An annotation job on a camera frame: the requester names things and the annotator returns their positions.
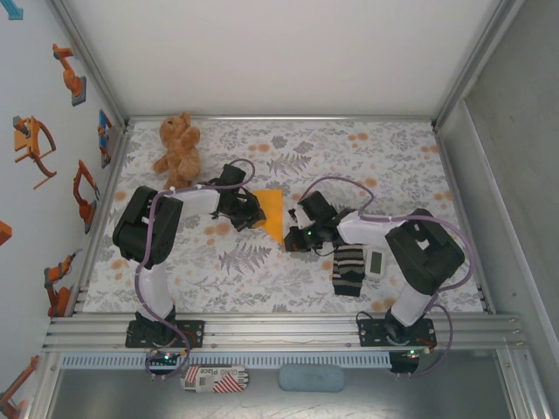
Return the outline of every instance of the striped sock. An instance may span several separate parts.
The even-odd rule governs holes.
[[[339,246],[334,252],[332,268],[332,285],[335,295],[359,297],[364,278],[363,246],[360,244]]]

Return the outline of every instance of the brown teddy bear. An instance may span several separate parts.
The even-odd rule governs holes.
[[[190,126],[190,114],[183,112],[169,116],[159,128],[159,135],[167,153],[153,165],[156,173],[169,170],[164,189],[171,186],[185,188],[200,175],[200,154],[196,144],[200,141],[200,129]]]

